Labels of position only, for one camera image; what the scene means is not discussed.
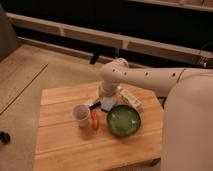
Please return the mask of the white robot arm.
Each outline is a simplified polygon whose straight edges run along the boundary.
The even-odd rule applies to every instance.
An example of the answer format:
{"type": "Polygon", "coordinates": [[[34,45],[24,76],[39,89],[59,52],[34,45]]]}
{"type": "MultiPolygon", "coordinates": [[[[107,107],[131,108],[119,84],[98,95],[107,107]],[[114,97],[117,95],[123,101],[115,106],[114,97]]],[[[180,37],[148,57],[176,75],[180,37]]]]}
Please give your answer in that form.
{"type": "Polygon", "coordinates": [[[213,69],[131,68],[118,58],[100,76],[104,96],[126,83],[166,99],[161,171],[213,171],[213,69]]]}

